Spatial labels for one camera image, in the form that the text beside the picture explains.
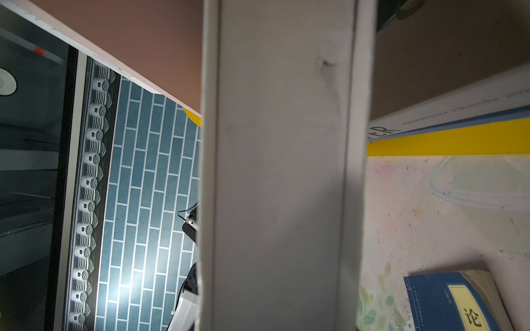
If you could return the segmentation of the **white LOVER book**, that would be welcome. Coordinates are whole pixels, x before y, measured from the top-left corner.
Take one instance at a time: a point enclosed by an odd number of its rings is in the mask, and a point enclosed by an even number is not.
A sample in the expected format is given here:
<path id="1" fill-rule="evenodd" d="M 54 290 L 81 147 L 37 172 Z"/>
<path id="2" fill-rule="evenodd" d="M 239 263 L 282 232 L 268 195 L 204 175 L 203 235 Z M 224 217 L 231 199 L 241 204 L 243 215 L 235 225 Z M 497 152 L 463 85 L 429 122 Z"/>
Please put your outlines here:
<path id="1" fill-rule="evenodd" d="M 529 105 L 529 64 L 477 81 L 370 122 L 367 139 L 510 111 Z"/>

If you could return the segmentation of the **navy blue book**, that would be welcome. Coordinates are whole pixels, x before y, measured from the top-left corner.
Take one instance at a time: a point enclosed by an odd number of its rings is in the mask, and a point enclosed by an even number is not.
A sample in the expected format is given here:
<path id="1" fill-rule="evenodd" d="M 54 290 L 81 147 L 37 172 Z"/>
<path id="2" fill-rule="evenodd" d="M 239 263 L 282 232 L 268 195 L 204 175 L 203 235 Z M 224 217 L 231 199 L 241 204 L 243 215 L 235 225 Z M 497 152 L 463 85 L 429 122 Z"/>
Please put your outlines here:
<path id="1" fill-rule="evenodd" d="M 513 330 L 489 271 L 416 274 L 404 285 L 416 330 Z"/>

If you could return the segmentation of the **white LOEWE book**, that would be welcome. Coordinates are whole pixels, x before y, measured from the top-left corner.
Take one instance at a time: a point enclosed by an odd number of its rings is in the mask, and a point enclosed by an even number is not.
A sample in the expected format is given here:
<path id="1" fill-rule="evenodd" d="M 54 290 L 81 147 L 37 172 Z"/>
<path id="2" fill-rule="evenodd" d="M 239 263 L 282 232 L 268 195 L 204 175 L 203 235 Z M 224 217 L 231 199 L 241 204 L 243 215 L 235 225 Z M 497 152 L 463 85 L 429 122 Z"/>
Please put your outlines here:
<path id="1" fill-rule="evenodd" d="M 376 1 L 207 1 L 197 330 L 354 330 Z"/>

